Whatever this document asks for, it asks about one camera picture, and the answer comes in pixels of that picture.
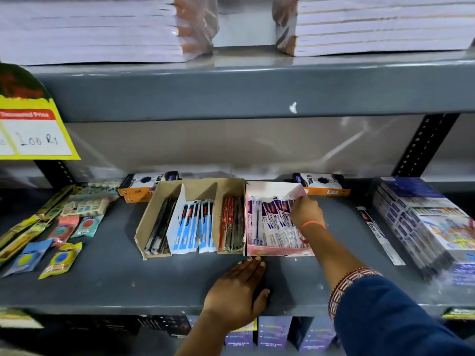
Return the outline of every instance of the bottom shelf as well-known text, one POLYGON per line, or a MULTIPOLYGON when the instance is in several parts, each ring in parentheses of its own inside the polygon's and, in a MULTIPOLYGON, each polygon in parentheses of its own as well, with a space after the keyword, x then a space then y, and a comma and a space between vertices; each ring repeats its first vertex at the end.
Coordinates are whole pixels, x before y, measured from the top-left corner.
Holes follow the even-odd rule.
MULTIPOLYGON (((38 193, 44 194, 43 201, 50 196, 44 190, 23 190, 17 201, 23 200, 24 204, 28 197, 33 196, 36 200, 38 193)), ((363 203, 362 197, 317 199, 329 224, 328 230, 431 315, 439 316, 449 306, 475 304, 475 290, 471 287, 436 281, 425 283, 392 232, 370 209, 372 217, 407 263, 406 266, 394 266, 356 211, 355 207, 363 203)), ((0 307, 47 314, 199 314, 214 281, 244 257, 189 253, 143 261, 134 234, 146 206, 146 203, 127 204, 122 198, 113 203, 95 237, 81 240, 84 248, 64 275, 38 280, 54 253, 54 250, 49 250, 35 271, 1 278, 0 307)), ((27 202, 21 213, 31 215, 36 209, 35 203, 27 202)), ((0 217, 0 231, 13 226, 18 218, 18 215, 0 217)), ((267 271, 263 286, 271 290, 264 315, 319 316, 327 313, 330 290, 314 257, 264 257, 264 260, 267 271)), ((1 273, 8 267, 8 264, 2 267, 1 273)))

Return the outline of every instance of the metal shelf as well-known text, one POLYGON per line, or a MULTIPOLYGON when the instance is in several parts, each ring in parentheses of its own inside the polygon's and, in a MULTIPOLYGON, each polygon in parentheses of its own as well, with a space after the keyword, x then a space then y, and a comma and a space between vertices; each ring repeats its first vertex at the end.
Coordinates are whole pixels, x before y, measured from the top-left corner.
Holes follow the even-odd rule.
POLYGON ((231 47, 184 64, 28 70, 65 122, 475 111, 473 49, 293 58, 273 47, 231 47))
MULTIPOLYGON (((27 214, 36 210, 22 191, 19 203, 27 214)), ((371 230, 356 212, 361 198, 319 197, 328 229, 357 257, 395 282, 431 315, 449 306, 473 306, 473 288, 425 283, 399 243, 372 212, 407 266, 395 267, 371 230)), ((107 211, 96 236, 84 237, 84 248, 64 275, 38 280, 50 261, 49 250, 34 272, 0 279, 0 307, 18 307, 47 314, 190 314, 197 315, 213 282, 239 255, 215 253, 175 255, 143 261, 134 242, 135 229, 146 203, 127 204, 121 198, 107 211)), ((5 231, 16 220, 0 217, 5 231)), ((314 257, 266 257, 263 284, 271 290, 264 315, 318 316, 327 313, 329 287, 314 257)))

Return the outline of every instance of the green packet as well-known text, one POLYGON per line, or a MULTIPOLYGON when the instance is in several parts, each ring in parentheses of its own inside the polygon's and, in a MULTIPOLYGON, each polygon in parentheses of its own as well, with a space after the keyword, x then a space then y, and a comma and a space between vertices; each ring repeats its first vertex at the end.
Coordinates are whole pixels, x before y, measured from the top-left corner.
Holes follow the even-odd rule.
POLYGON ((76 231, 74 231, 71 237, 94 237, 94 234, 97 231, 99 223, 102 221, 103 217, 104 215, 84 216, 81 222, 79 223, 79 226, 77 227, 76 231))

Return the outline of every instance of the blue pen packet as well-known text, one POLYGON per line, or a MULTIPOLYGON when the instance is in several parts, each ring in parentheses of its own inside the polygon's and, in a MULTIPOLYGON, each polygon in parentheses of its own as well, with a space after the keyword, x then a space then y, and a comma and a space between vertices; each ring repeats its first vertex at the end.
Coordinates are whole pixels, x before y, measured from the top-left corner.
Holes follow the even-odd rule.
POLYGON ((46 250, 51 246, 53 239, 48 239, 40 242, 28 243, 20 255, 15 259, 15 262, 2 276, 12 275, 14 273, 33 271, 38 265, 39 261, 45 254, 46 250))

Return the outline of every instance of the patterned sleeve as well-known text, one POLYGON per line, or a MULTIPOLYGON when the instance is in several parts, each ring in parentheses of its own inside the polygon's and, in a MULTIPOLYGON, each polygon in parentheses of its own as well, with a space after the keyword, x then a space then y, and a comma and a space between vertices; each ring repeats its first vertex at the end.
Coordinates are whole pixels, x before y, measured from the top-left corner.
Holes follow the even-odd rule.
POLYGON ((332 322, 335 319, 336 310, 340 304, 341 296, 347 290, 347 288, 350 287, 354 281, 371 275, 382 276, 379 272, 370 269, 369 267, 359 267, 358 269, 354 269, 353 271, 346 274, 336 284, 335 288, 330 294, 330 300, 328 301, 328 313, 332 322))

